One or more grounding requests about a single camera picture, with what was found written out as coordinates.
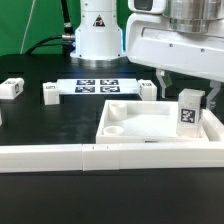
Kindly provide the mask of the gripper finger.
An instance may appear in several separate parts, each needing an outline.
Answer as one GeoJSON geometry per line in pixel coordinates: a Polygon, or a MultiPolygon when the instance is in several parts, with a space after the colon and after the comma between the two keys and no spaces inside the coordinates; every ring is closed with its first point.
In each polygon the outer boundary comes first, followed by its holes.
{"type": "Polygon", "coordinates": [[[221,90],[221,83],[218,81],[210,81],[211,91],[206,97],[206,108],[213,110],[216,106],[216,97],[221,90]]]}

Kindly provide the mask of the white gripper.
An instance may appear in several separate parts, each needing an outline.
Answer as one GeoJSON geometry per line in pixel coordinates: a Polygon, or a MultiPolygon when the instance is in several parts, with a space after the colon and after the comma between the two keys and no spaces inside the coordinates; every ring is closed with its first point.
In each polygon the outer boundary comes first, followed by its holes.
{"type": "Polygon", "coordinates": [[[163,98],[169,71],[224,82],[224,0],[128,0],[128,7],[128,59],[157,68],[163,98]]]}

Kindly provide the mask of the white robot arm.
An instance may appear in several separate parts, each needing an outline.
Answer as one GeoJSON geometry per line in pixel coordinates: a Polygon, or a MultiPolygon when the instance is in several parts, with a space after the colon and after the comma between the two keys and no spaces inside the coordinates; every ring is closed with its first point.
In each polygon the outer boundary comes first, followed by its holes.
{"type": "Polygon", "coordinates": [[[131,62],[210,81],[207,107],[224,83],[224,0],[128,0],[126,30],[117,25],[117,0],[80,0],[75,61],[97,66],[131,62]]]}

